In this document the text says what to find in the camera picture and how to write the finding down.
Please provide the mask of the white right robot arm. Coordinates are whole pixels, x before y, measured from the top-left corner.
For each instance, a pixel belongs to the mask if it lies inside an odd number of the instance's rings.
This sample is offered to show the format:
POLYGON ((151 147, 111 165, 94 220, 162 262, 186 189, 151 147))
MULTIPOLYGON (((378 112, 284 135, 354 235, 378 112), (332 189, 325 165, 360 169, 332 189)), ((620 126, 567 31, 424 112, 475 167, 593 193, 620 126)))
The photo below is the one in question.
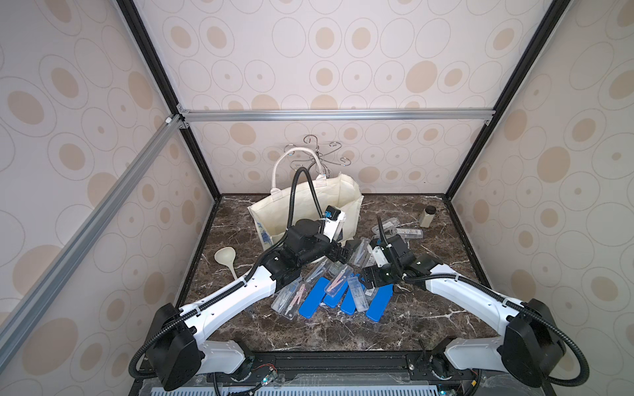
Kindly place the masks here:
POLYGON ((523 303, 461 276, 437 257, 416 257, 399 235, 374 238, 368 247, 375 263, 362 271, 366 288, 399 282, 415 285, 452 301, 495 330, 493 338, 448 336, 429 354, 432 373, 440 380, 458 371, 502 371, 532 388, 545 388, 566 353, 566 345, 549 324, 549 309, 537 300, 523 303))

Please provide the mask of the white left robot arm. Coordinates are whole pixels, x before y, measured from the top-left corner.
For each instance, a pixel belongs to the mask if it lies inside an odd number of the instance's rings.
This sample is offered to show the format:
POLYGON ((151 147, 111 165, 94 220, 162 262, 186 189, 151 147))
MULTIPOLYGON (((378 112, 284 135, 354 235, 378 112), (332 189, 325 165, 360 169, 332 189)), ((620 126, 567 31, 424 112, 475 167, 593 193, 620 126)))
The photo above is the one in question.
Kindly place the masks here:
POLYGON ((166 391, 185 385, 197 375, 249 374, 249 354, 239 343, 212 342, 210 336, 249 306, 297 280, 305 265, 322 257, 347 259, 350 252, 341 244, 344 217, 300 219, 244 276, 181 308, 171 303, 161 307, 143 346, 130 362, 130 374, 135 378, 158 378, 166 391))

